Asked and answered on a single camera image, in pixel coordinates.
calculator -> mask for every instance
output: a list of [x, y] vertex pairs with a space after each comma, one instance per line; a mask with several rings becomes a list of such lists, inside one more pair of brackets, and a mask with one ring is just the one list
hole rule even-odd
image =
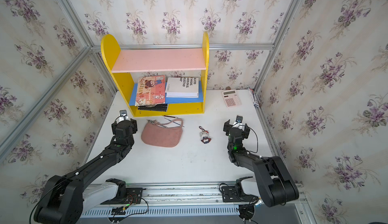
[[228, 108], [241, 105], [239, 96], [236, 90], [227, 90], [222, 92], [225, 104]]

keychain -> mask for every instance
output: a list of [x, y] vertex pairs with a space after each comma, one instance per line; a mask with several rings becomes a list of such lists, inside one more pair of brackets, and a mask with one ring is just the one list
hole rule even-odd
[[211, 141], [211, 138], [209, 137], [209, 132], [205, 129], [203, 129], [202, 126], [199, 127], [202, 132], [199, 134], [200, 138], [201, 138], [201, 141], [203, 144], [207, 144]]

children's book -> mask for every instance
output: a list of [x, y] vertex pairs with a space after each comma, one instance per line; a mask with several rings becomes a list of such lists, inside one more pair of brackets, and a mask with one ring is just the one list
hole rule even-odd
[[139, 78], [135, 106], [164, 104], [166, 77], [164, 75]]

bag strap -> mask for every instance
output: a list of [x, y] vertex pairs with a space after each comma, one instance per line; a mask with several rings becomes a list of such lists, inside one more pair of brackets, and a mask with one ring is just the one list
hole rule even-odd
[[176, 119], [173, 119], [172, 121], [170, 121], [169, 123], [165, 123], [165, 124], [160, 124], [160, 123], [157, 123], [157, 124], [154, 124], [154, 125], [168, 125], [168, 124], [170, 124], [170, 123], [172, 123], [172, 122], [175, 122], [175, 121], [180, 121], [181, 122], [181, 124], [180, 124], [180, 126], [177, 126], [177, 127], [180, 127], [180, 128], [182, 128], [182, 126], [183, 126], [183, 119], [181, 119], [181, 118], [176, 118]]

pink shelf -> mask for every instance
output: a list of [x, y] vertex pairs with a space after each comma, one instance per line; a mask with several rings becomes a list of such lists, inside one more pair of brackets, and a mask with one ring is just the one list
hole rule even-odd
[[122, 50], [112, 72], [157, 72], [206, 69], [202, 48]]

